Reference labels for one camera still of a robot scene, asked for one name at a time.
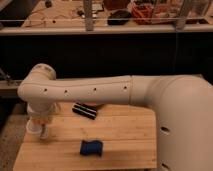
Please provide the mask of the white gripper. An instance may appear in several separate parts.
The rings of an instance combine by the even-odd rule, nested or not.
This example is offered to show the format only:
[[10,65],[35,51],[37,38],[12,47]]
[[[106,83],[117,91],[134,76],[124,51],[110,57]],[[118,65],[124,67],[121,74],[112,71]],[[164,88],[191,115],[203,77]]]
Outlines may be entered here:
[[26,124],[26,130],[30,134],[40,134],[41,126],[48,125],[52,120],[53,106],[49,108],[33,108],[27,106],[29,120]]

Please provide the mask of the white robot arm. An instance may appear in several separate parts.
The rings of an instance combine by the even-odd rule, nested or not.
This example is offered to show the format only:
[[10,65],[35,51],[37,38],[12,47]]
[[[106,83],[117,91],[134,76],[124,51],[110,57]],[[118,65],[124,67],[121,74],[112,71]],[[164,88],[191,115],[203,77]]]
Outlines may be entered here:
[[50,114],[56,102],[150,108],[156,114],[157,171],[213,171],[213,85],[198,75],[61,80],[41,63],[17,93],[34,116]]

